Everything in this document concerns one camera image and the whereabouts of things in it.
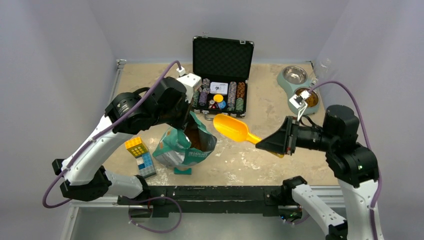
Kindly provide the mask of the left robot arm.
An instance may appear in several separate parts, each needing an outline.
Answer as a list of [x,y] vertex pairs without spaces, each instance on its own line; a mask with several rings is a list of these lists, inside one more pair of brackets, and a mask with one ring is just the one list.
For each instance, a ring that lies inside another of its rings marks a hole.
[[104,162],[124,142],[150,127],[167,124],[185,129],[201,83],[199,76],[189,73],[118,94],[84,144],[70,157],[53,161],[55,174],[64,179],[62,195],[89,202],[108,194],[127,197],[138,205],[146,203],[149,187],[142,176],[113,173],[104,168]]

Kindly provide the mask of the yellow plastic scoop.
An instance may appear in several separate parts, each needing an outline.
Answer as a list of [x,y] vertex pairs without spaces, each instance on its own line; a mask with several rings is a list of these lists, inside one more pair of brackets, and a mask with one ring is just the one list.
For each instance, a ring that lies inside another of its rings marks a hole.
[[249,142],[256,145],[262,140],[250,132],[246,123],[222,113],[213,118],[213,126],[220,134],[235,142]]

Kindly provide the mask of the green pet food bag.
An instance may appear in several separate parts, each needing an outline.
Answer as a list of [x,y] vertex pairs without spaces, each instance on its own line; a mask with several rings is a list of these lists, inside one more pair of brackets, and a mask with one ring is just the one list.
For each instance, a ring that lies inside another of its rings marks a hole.
[[204,161],[215,150],[216,145],[217,138],[191,112],[186,128],[169,127],[152,156],[167,167],[190,168]]

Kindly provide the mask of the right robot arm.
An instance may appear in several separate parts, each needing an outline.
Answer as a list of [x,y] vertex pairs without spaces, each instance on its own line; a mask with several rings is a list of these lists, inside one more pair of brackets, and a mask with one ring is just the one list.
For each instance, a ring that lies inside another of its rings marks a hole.
[[324,152],[326,162],[342,191],[346,217],[335,213],[301,177],[283,181],[273,195],[284,206],[298,205],[322,229],[327,240],[381,240],[383,233],[376,202],[379,167],[375,154],[358,141],[360,119],[344,105],[326,109],[323,125],[302,126],[287,116],[282,126],[255,146],[257,149],[292,155],[296,148]]

